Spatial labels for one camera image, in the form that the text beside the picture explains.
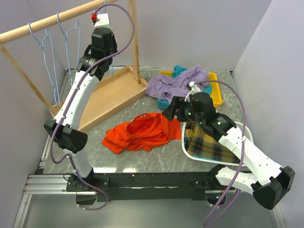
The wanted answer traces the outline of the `orange t shirt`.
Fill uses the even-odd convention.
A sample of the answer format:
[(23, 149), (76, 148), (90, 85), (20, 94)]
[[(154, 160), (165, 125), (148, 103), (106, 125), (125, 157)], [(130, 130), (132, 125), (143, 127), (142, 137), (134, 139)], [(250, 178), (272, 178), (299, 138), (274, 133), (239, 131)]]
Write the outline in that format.
[(101, 144), (113, 153), (120, 154), (123, 150), (148, 152), (170, 140), (180, 139), (179, 121), (169, 121), (161, 113), (143, 113), (131, 122), (121, 123), (106, 131)]

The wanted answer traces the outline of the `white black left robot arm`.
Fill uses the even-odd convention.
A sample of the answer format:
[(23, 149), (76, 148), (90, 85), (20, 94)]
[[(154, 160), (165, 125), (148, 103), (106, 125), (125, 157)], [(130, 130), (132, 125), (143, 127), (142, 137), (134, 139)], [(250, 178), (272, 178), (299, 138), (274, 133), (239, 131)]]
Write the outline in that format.
[(79, 131), (80, 120), (88, 100), (112, 63), (111, 54), (117, 52), (117, 43), (111, 29), (100, 27), (91, 35), (92, 43), (80, 58), (73, 85), (53, 120), (46, 120), (44, 128), (52, 140), (72, 160), (73, 173), (78, 174), (77, 184), (88, 191), (94, 187), (92, 166), (84, 147), (88, 136)]

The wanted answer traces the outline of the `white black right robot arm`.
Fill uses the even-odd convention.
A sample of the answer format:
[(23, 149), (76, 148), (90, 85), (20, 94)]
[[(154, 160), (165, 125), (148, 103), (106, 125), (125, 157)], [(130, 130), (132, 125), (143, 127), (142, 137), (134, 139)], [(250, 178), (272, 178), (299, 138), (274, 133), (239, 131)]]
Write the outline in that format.
[(208, 184), (217, 190), (231, 184), (233, 188), (253, 195), (264, 208), (273, 209), (290, 191), (295, 171), (283, 167), (256, 147), (227, 115), (216, 112), (212, 98), (199, 92), (188, 97), (174, 96), (171, 104), (162, 112), (168, 120), (193, 121), (215, 141), (236, 155), (240, 163), (251, 172), (236, 172), (218, 165), (217, 173), (208, 177)]

